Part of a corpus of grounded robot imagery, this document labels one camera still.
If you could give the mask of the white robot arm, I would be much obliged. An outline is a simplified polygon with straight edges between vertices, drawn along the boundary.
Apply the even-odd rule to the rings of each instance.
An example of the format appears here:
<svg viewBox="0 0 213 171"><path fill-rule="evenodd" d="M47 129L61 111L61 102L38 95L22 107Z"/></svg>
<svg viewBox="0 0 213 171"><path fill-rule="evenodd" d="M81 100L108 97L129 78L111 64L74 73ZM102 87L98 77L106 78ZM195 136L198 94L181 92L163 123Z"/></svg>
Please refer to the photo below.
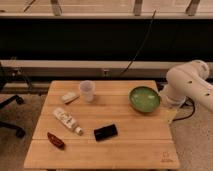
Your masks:
<svg viewBox="0 0 213 171"><path fill-rule="evenodd" d="M172 67L166 74L167 84L160 91L162 103L167 107L180 107L187 97L213 112L213 85L209 66L202 60L193 60Z"/></svg>

